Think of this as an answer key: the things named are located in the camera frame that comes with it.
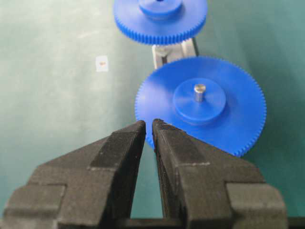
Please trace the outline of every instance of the white paper tag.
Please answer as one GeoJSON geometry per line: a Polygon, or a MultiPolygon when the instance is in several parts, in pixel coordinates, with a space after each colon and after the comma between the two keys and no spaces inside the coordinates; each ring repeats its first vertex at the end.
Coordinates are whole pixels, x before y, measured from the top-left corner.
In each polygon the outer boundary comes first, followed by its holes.
{"type": "Polygon", "coordinates": [[[108,68],[108,57],[107,56],[98,56],[95,59],[96,72],[107,72],[108,68]]]}

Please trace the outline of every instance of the blue plastic disc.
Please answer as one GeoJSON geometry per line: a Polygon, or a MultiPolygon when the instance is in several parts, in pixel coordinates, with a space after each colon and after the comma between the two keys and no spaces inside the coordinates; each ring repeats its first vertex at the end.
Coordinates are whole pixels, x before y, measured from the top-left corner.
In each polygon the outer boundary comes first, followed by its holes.
{"type": "Polygon", "coordinates": [[[206,0],[115,0],[118,28],[144,44],[169,45],[194,37],[205,24],[206,0]]]}
{"type": "Polygon", "coordinates": [[[214,81],[206,78],[194,78],[180,84],[173,94],[173,105],[177,114],[186,122],[202,125],[216,119],[226,104],[223,89],[214,81]],[[206,87],[203,101],[195,100],[195,85],[206,87]]]}
{"type": "Polygon", "coordinates": [[[141,85],[135,101],[137,120],[146,122],[153,147],[152,122],[160,118],[187,134],[235,156],[257,141],[266,119],[266,103],[257,82],[223,60],[195,57],[166,64],[141,85]],[[194,85],[206,85],[200,104],[194,85]]]}

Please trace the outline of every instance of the metal pin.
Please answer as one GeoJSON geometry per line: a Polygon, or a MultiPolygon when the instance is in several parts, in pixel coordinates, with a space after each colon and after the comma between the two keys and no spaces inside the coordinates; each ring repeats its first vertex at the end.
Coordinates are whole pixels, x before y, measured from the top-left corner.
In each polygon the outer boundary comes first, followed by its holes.
{"type": "Polygon", "coordinates": [[[196,84],[194,87],[195,91],[195,101],[202,102],[203,101],[203,95],[206,91],[206,87],[204,84],[196,84]]]}

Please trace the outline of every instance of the green table surface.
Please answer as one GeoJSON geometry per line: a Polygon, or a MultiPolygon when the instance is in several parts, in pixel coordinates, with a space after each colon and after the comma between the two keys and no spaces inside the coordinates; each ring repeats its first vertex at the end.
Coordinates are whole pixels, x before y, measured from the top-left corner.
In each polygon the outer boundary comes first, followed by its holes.
{"type": "MultiPolygon", "coordinates": [[[[247,70],[267,101],[264,131],[244,158],[281,191],[289,216],[304,217],[305,1],[208,3],[200,55],[247,70]]],[[[151,48],[116,28],[112,0],[0,0],[0,212],[37,165],[135,122],[135,95],[153,70],[151,48]],[[96,72],[100,55],[108,72],[96,72]]],[[[147,145],[132,217],[162,217],[147,145]]]]}

